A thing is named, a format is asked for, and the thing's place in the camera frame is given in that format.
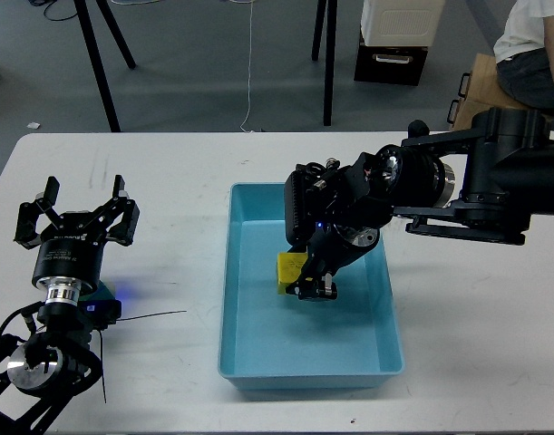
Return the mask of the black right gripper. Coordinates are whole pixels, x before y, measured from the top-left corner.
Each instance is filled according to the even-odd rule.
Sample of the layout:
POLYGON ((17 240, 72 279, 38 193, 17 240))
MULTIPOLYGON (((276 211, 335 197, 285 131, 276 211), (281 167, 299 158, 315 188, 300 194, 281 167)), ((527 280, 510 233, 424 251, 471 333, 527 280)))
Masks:
POLYGON ((307 261, 299 278, 287 285, 286 294, 302 301, 336 300, 333 277, 337 271, 373 250, 379 240, 380 230, 376 228, 317 223, 307 241, 296 242, 288 250, 306 252, 307 261))

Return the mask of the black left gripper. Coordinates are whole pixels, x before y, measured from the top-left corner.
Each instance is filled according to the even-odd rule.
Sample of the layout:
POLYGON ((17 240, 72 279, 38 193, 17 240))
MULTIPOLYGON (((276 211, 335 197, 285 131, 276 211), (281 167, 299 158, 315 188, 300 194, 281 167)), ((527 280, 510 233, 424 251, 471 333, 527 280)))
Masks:
POLYGON ((93 293, 100 280, 103 245, 112 241, 130 246, 140 210, 125 191, 123 176, 116 175, 112 197, 92 212, 91 231, 85 228, 88 212, 65 212, 59 217, 54 211, 59 188, 59 181, 51 176, 41 194, 19 206, 14 241, 24 248, 40 245, 32 278, 35 287, 43 289, 45 279, 67 277, 82 282, 82 293, 93 293), (41 215, 51 224, 39 234, 36 226, 41 215))

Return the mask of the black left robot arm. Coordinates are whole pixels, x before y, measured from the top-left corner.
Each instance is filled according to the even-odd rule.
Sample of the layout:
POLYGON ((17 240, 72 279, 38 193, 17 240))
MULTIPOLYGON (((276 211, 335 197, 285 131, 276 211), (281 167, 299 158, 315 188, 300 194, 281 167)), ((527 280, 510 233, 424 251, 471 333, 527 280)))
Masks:
POLYGON ((53 208, 60 184, 19 207, 15 242, 38 251, 32 284, 42 302, 11 313, 0 327, 0 434, 43 434, 69 401, 103 376, 90 349, 92 332, 121 318, 121 302, 101 282, 105 245, 131 245, 140 211, 116 176, 111 198, 93 211, 53 208), (30 333, 5 327, 17 316, 30 333))

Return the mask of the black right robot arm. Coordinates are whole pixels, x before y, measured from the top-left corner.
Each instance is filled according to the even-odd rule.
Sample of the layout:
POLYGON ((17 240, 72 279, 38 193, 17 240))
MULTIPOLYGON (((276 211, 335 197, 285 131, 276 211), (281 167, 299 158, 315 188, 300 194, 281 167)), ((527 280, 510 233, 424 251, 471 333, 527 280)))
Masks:
POLYGON ((554 216, 554 140, 534 110, 492 108, 467 130, 436 134, 413 121, 400 144, 351 165, 297 165, 284 201, 278 292, 334 300, 334 275, 374 249, 394 217, 412 234, 522 245, 532 216, 554 216))

